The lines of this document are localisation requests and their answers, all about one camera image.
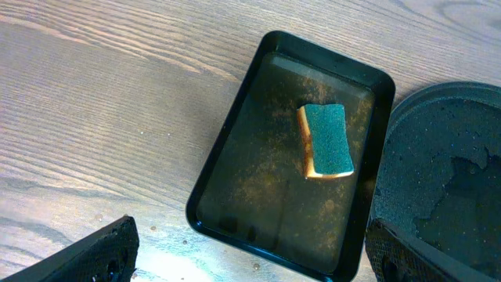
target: black tray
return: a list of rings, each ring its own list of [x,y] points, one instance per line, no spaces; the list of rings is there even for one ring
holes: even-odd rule
[[[318,280],[358,269],[395,84],[273,31],[264,36],[188,200],[196,231]],[[341,103],[355,173],[305,179],[296,109]]]

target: wood grain surface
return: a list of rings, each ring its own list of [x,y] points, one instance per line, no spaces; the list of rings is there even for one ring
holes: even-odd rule
[[[0,277],[129,214],[134,281],[306,280],[195,234],[184,213],[271,30],[388,72],[397,102],[444,81],[501,85],[497,0],[0,0]],[[375,280],[366,257],[356,279]]]

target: kitchen sponge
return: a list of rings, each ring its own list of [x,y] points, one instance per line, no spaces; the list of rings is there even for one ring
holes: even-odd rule
[[[344,106],[307,104],[297,110],[305,145],[305,176],[333,179],[354,171],[346,138]]]

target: green scrubbing pad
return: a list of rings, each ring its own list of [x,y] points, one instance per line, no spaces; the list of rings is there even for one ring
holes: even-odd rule
[[[344,106],[308,104],[297,115],[305,144],[306,177],[337,178],[353,173]]]

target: tray rim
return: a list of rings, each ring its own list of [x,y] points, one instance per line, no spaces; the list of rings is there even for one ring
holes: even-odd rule
[[[322,273],[318,270],[301,266],[277,254],[245,244],[225,234],[218,233],[205,227],[196,217],[196,209],[211,176],[212,169],[238,117],[238,113],[251,87],[252,81],[258,73],[261,61],[263,57],[270,52],[279,52],[293,59],[300,60],[303,63],[310,64],[313,67],[320,68],[328,73],[354,81],[367,87],[374,94],[373,112],[368,127],[366,145],[362,154],[362,165],[360,166],[360,173],[351,203],[339,261],[332,273]],[[394,97],[395,83],[391,77],[382,70],[370,67],[364,63],[360,63],[283,31],[271,31],[267,33],[258,46],[258,50],[236,94],[236,98],[233,101],[222,129],[218,134],[200,176],[195,183],[193,191],[189,196],[186,204],[186,218],[188,224],[198,233],[202,233],[203,235],[232,245],[233,247],[247,251],[253,255],[258,255],[311,278],[324,281],[348,281],[353,279],[358,271],[362,254],[365,230],[376,185],[377,171],[380,157],[383,152],[385,133]]]
[[[448,93],[448,91],[454,90],[453,94]],[[492,96],[489,98],[496,100],[496,105],[493,106],[492,100],[487,101],[484,96],[469,96],[469,95],[458,95],[457,91],[482,91],[485,95],[491,93]],[[434,85],[429,85],[423,89],[420,89],[402,102],[400,102],[394,110],[391,112],[390,121],[388,122],[387,137],[393,132],[394,127],[398,125],[398,122],[404,115],[411,114],[412,111],[416,110],[417,106],[423,103],[432,103],[437,99],[468,99],[478,103],[488,104],[493,107],[498,107],[501,109],[501,99],[499,95],[501,93],[501,87],[496,85],[490,85],[484,82],[477,81],[449,81],[437,83]]]

